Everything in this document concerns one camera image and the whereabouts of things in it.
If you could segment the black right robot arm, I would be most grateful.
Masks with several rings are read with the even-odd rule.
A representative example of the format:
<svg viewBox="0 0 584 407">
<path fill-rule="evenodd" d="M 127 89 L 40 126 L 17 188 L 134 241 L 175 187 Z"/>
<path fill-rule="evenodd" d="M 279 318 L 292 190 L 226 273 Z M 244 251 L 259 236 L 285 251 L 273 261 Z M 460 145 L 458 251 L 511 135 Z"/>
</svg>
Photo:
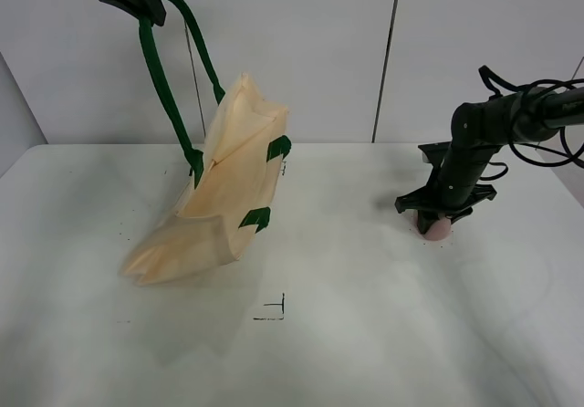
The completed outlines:
<svg viewBox="0 0 584 407">
<path fill-rule="evenodd" d="M 516 92 L 494 95 L 487 102 L 464 103 L 451 121 L 448 142 L 419 147 L 432 165 L 427 183 L 395 201 L 398 213 L 414 211 L 418 231 L 427 235 L 441 219 L 452 223 L 470 215 L 484 200 L 492 201 L 494 176 L 484 177 L 486 167 L 501 148 L 507 146 L 522 161 L 540 167 L 578 163 L 583 150 L 565 151 L 561 162 L 538 162 L 516 149 L 534 145 L 556 134 L 565 135 L 568 126 L 583 123 L 583 81 L 540 80 Z"/>
</svg>

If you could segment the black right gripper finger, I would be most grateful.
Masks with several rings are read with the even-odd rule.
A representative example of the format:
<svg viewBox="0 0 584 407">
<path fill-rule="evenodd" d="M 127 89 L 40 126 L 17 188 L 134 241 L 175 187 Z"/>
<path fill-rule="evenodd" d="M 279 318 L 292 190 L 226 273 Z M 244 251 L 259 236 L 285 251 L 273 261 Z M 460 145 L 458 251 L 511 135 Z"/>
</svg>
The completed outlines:
<svg viewBox="0 0 584 407">
<path fill-rule="evenodd" d="M 418 213 L 416 226 L 421 235 L 426 235 L 431 228 L 440 220 L 437 213 Z"/>
<path fill-rule="evenodd" d="M 449 219 L 451 221 L 451 224 L 456 223 L 457 221 L 465 218 L 466 216 L 469 216 L 473 213 L 473 208 L 472 207 L 468 207 L 462 211 L 457 212 L 456 214 L 452 214 L 449 216 Z"/>
</svg>

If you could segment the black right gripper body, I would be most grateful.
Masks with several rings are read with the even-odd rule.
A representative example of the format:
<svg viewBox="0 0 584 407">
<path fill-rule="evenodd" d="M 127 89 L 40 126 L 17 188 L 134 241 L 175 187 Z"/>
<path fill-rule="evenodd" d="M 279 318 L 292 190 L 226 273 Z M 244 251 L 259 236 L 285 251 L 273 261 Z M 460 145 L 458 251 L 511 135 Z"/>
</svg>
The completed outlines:
<svg viewBox="0 0 584 407">
<path fill-rule="evenodd" d="M 396 198 L 395 207 L 399 214 L 407 210 L 444 214 L 447 216 L 469 215 L 482 201 L 492 201 L 496 190 L 490 184 L 476 184 L 471 190 L 450 189 L 445 186 L 423 186 L 411 193 Z"/>
</svg>

